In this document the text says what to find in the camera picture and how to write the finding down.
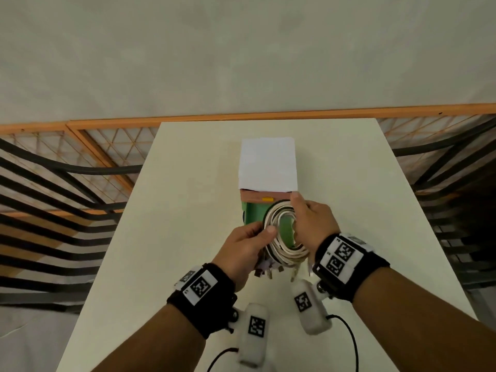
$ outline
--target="white table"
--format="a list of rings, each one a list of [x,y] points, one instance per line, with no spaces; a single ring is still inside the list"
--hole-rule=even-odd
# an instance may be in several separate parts
[[[166,303],[191,266],[211,261],[242,224],[242,138],[294,137],[300,192],[328,203],[343,231],[375,246],[391,266],[475,317],[375,119],[163,123],[65,349],[58,372],[89,372]],[[271,313],[268,359],[279,371],[351,371],[350,335],[338,321],[318,336],[301,328],[289,272],[251,277],[236,306]],[[355,333],[361,371],[396,370],[351,304],[326,300]],[[235,345],[210,336],[198,371]],[[234,355],[216,371],[232,370]]]

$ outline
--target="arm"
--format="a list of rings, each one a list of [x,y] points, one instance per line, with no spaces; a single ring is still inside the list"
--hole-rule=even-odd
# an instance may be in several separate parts
[[[339,232],[331,209],[295,192],[295,238],[311,260]],[[491,370],[496,333],[391,268],[379,268],[356,291],[353,308],[401,372]]]
[[[261,222],[235,228],[212,261],[232,280],[236,291],[245,286],[260,250],[277,234],[274,226],[261,230]],[[193,371],[204,348],[200,332],[175,306],[167,304],[93,372]]]

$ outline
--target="hand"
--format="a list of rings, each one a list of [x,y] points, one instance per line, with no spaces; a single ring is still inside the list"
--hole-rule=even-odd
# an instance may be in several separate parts
[[[322,203],[305,201],[298,192],[291,193],[291,206],[296,221],[293,223],[294,241],[301,243],[310,252],[310,262],[315,262],[315,253],[326,237],[339,232],[339,226],[331,208]]]
[[[262,222],[236,227],[212,261],[231,278],[236,292],[245,287],[248,275],[257,264],[258,253],[277,235],[274,226],[260,232],[262,228]]]

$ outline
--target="white paper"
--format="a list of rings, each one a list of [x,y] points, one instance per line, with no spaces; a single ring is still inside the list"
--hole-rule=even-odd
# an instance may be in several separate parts
[[[291,137],[243,139],[239,189],[270,192],[298,190],[294,144]]]

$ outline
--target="cable coil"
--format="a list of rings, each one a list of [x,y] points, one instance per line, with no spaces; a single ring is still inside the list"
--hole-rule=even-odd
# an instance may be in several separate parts
[[[274,202],[269,207],[263,219],[264,228],[273,225],[280,230],[279,226],[283,217],[292,218],[293,221],[296,220],[295,211],[293,206],[291,206],[291,202],[288,200]],[[303,262],[308,256],[308,250],[303,244],[295,244],[293,246],[284,244],[280,231],[278,231],[275,239],[265,247],[265,250],[276,262],[286,267],[294,267]]]

